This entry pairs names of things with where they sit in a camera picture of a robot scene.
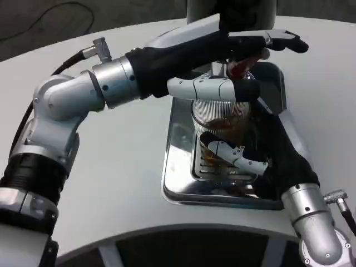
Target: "white table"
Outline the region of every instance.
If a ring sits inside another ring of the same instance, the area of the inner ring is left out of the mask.
[[[34,88],[64,60],[101,36],[116,58],[183,24],[185,20],[178,19],[112,29],[1,62],[0,169],[6,167],[13,135]],[[306,54],[273,52],[270,61],[284,72],[288,106],[309,146],[323,192],[347,189],[354,210],[356,27],[319,19],[278,17],[275,28],[286,28],[309,43]],[[91,58],[65,73],[75,76],[97,63],[98,59]],[[133,231],[182,225],[294,235],[283,211],[174,205],[162,197],[170,106],[169,97],[150,97],[92,113],[80,126],[81,145],[62,193],[53,234],[60,244],[58,256],[74,255],[83,251],[83,246],[124,238]],[[333,214],[337,225],[349,233],[336,209]]]

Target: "red object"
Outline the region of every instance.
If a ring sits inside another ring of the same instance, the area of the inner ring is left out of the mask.
[[[232,79],[242,79],[245,77],[247,71],[249,71],[258,60],[261,59],[261,55],[252,56],[239,62],[230,63],[229,76]]]

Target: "white robotic finger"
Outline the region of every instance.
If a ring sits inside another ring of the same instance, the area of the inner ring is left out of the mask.
[[[248,160],[243,157],[244,147],[235,146],[232,148],[228,143],[223,141],[212,141],[207,145],[218,157],[226,162],[238,167],[239,169],[251,174],[263,175],[268,167],[267,162]]]
[[[167,88],[171,96],[190,100],[250,102],[260,96],[259,81],[230,80],[207,74],[193,80],[172,78]]]

